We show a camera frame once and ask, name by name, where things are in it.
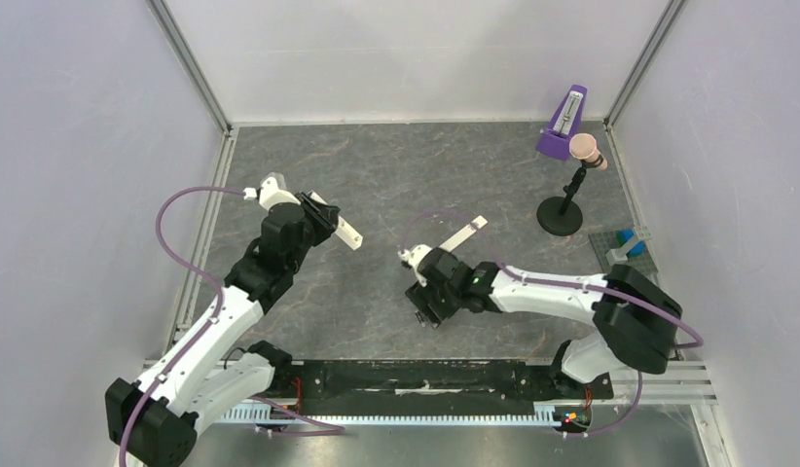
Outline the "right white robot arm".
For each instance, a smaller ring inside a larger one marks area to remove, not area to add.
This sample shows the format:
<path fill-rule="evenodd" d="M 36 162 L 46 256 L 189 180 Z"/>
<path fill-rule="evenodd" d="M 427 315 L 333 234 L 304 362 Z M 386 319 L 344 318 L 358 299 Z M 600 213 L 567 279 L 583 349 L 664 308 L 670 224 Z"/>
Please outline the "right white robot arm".
<path fill-rule="evenodd" d="M 593 327 L 564 343 L 549 372 L 552 389 L 573 397 L 602 374 L 623 367 L 661 375 L 675 348 L 680 304 L 636 269 L 558 275 L 482 262 L 470 267 L 443 248 L 400 252 L 415 275 L 406 291 L 418 319 L 438 327 L 460 310 L 537 313 Z"/>

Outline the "white remote battery cover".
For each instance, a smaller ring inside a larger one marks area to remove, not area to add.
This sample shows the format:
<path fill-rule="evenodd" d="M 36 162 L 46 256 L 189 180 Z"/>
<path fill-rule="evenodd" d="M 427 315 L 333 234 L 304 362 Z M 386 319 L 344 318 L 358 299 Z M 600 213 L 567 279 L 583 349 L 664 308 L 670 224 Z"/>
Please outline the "white remote battery cover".
<path fill-rule="evenodd" d="M 439 245 L 439 247 L 447 252 L 453 252 L 458 246 L 467 241 L 473 234 L 482 229 L 487 223 L 488 220 L 484 216 L 479 215 L 464 225 L 456 233 L 447 238 Z"/>

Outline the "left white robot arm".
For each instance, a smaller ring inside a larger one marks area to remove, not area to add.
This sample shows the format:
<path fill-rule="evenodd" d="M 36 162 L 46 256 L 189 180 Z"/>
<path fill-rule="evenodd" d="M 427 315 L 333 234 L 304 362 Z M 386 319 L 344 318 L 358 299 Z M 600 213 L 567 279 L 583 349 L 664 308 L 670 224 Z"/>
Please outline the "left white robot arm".
<path fill-rule="evenodd" d="M 256 324 L 292 285 L 293 269 L 271 269 L 266 251 L 239 263 L 244 274 L 260 271 L 259 287 L 221 285 L 205 313 L 138 379 L 115 380 L 105 394 L 108 430 L 121 466 L 179 466 L 199 436 L 225 413 L 264 391 L 280 397 L 292 387 L 291 369 L 258 353 L 211 372 L 229 347 Z"/>

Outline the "white remote control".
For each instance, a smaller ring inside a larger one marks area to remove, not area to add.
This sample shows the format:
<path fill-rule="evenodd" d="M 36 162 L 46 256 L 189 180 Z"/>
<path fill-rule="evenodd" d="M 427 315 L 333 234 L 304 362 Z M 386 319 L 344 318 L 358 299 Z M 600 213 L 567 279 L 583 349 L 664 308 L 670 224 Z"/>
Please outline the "white remote control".
<path fill-rule="evenodd" d="M 309 192 L 309 197 L 324 205 L 324 206 L 332 206 L 329 202 L 327 202 L 320 194 L 315 191 Z M 363 236 L 362 234 L 355 229 L 345 218 L 342 217 L 341 214 L 337 214 L 337 221 L 335 223 L 336 228 L 334 230 L 334 234 L 337 238 L 339 238 L 347 247 L 351 250 L 358 250 L 363 244 Z"/>

